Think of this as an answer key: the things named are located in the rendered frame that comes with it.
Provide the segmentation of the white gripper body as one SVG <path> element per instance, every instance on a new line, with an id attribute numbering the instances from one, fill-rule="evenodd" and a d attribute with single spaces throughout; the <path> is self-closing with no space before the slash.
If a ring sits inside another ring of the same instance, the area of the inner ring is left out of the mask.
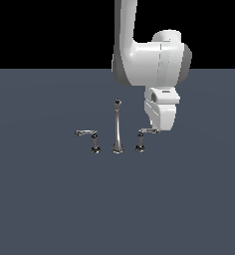
<path id="1" fill-rule="evenodd" d="M 180 96 L 175 87 L 146 87 L 144 110 L 148 115 L 151 127 L 159 131 L 171 130 L 179 101 Z"/>

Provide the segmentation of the chrome faucet spout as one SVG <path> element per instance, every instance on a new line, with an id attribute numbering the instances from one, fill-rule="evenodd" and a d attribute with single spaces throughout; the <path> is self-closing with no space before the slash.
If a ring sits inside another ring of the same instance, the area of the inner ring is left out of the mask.
<path id="1" fill-rule="evenodd" d="M 116 121 L 116 138 L 115 138 L 114 146 L 112 148 L 113 153 L 123 153 L 124 152 L 124 147 L 121 144 L 120 134 L 119 134 L 119 107 L 120 107 L 120 105 L 121 105 L 121 100 L 115 99 L 114 106 L 115 106 L 115 121 Z"/>

